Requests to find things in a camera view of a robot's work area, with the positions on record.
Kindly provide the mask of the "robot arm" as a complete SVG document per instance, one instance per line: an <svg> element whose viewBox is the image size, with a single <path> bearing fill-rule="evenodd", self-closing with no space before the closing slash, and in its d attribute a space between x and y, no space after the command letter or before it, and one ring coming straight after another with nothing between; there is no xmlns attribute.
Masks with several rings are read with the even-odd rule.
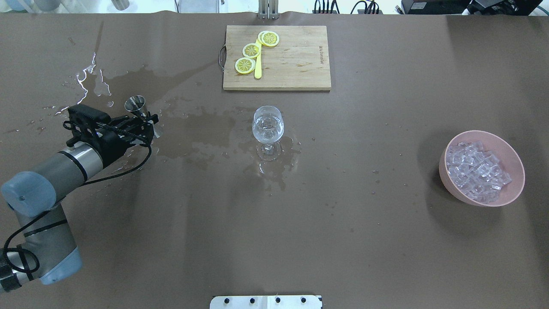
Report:
<svg viewBox="0 0 549 309"><path fill-rule="evenodd" d="M51 285L83 265L62 201L134 146L151 148L157 114L134 112L112 118L102 111L70 109L63 127L66 148L2 184L1 194L20 228L1 245L1 292L39 279Z"/></svg>

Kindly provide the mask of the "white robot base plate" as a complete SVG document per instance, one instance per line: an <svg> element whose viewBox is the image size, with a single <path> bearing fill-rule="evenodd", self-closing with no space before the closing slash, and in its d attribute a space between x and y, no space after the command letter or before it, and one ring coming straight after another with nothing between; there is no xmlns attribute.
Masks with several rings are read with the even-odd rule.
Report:
<svg viewBox="0 0 549 309"><path fill-rule="evenodd" d="M317 295L242 295L213 297L210 309L323 309Z"/></svg>

